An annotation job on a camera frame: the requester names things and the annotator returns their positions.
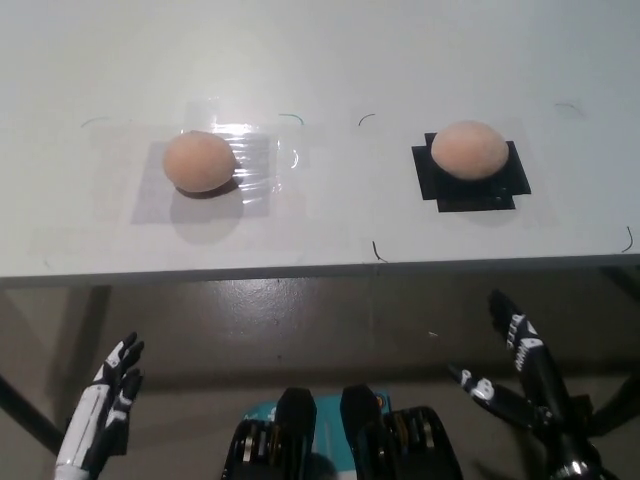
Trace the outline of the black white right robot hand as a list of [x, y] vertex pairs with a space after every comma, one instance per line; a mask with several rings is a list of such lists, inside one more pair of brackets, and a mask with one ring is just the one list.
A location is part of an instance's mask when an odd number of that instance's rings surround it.
[[588, 440], [544, 340], [501, 291], [492, 291], [488, 304], [494, 330], [512, 357], [524, 394], [451, 365], [453, 379], [484, 410], [541, 442], [549, 478], [599, 479], [603, 473], [599, 453]]

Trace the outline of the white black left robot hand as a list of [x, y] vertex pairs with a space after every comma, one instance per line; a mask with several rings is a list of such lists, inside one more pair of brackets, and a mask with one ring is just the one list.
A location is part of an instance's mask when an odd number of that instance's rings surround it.
[[96, 479], [110, 458], [127, 453], [131, 410], [144, 379], [137, 367], [143, 349], [133, 332], [101, 363], [68, 424], [55, 480]]

